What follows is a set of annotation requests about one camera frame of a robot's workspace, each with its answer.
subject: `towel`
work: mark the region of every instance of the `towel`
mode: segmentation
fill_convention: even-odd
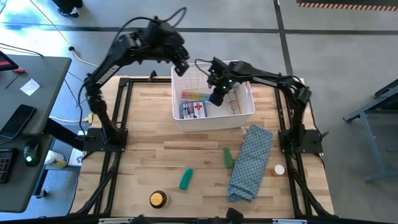
[[[272,133],[252,124],[247,130],[241,152],[235,162],[228,187],[228,201],[246,199],[251,202],[257,195],[272,146]]]

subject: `computer mouse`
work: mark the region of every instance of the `computer mouse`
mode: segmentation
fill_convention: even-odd
[[[40,153],[40,142],[34,138],[29,140],[24,148],[24,160],[27,166],[37,166],[39,164],[42,155]]]

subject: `white plastic basket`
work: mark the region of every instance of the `white plastic basket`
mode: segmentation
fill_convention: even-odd
[[[198,66],[207,71],[210,63],[198,63]],[[207,76],[196,68],[195,64],[190,64],[190,68],[182,77],[179,77],[172,67],[172,107],[173,117],[178,126],[184,132],[205,131],[225,128],[239,128],[254,113],[254,102],[251,94],[250,84],[248,82],[242,85],[236,84],[232,91],[235,91],[236,99],[239,104],[241,114],[231,114],[228,102],[224,99],[220,107],[212,103],[206,103],[208,117],[195,119],[180,118],[180,104],[182,91],[192,91],[210,94],[213,88],[208,88]]]

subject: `gray floor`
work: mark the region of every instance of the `gray floor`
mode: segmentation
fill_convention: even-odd
[[[81,17],[78,19],[60,17],[48,0],[35,2],[56,25],[63,28],[118,27],[134,16],[167,17],[180,6],[187,6],[188,13],[179,27],[278,28],[273,0],[204,0],[200,3],[118,0],[117,4],[84,0],[86,7],[79,10]],[[286,29],[398,30],[398,12],[298,8],[293,0],[280,3]],[[48,25],[49,22],[30,2],[9,0],[0,15],[0,22],[0,29],[3,25],[2,43],[36,50],[44,55],[71,57],[70,71],[79,78],[95,69],[75,60],[57,32],[34,27]],[[13,24],[28,24],[31,28],[6,30]],[[131,26],[144,25],[138,22]],[[63,31],[63,34],[85,60],[99,64],[115,32]],[[210,59],[212,56],[223,60],[240,59],[265,70],[286,73],[279,34],[184,32],[182,35],[192,59]],[[398,78],[396,40],[396,35],[287,35],[294,74],[303,77],[311,87],[317,125],[322,131],[330,132],[323,142],[326,176],[335,212],[341,217],[398,222],[398,178],[364,183],[363,176],[375,172],[376,166],[363,128],[357,121],[348,125],[341,119],[370,100],[375,91]],[[148,75],[153,69],[159,75],[170,73],[170,65],[144,62],[141,66],[125,67],[118,75]],[[67,76],[67,81],[77,94],[81,81],[71,75]],[[86,104],[83,107],[87,115],[88,107]],[[66,85],[62,86],[52,115],[78,119],[78,112]],[[386,154],[388,146],[382,146],[383,155],[392,167],[396,166],[394,161],[398,153]],[[0,219],[64,215],[73,197],[74,185],[70,182],[74,182],[74,178],[69,174],[51,175],[46,184],[50,188],[59,188],[56,192],[60,195],[54,194],[32,203],[23,214],[0,213]],[[62,209],[56,209],[55,204],[62,204]]]

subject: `wooden tabletop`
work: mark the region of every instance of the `wooden tabletop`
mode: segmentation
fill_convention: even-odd
[[[119,77],[114,77],[102,88],[110,116],[118,82]],[[234,128],[183,133],[172,116],[171,84],[134,84],[127,122],[129,135],[119,167],[112,216],[225,217],[227,209],[233,207],[246,218],[294,217],[287,174],[282,177],[271,174],[277,164],[286,167],[277,136],[280,127],[274,89],[252,85],[252,94],[256,112],[244,127],[257,124],[272,131],[271,155],[255,201],[228,203],[232,171],[225,168],[223,148],[230,148],[233,159],[236,159],[244,139],[243,130]],[[123,105],[122,101],[119,114],[123,111]],[[308,108],[304,120],[307,129],[313,128]],[[93,126],[101,125],[95,119]],[[96,152],[84,160],[72,212],[81,208],[97,187],[103,156],[104,153]],[[333,213],[320,159],[312,154],[303,154],[302,157],[309,189],[324,208]],[[188,190],[180,190],[178,185],[187,167],[193,168],[193,177]],[[167,208],[154,209],[149,205],[150,194],[155,190],[163,190],[170,196]],[[103,202],[108,197],[108,189],[105,192]],[[298,194],[304,211],[301,193]]]

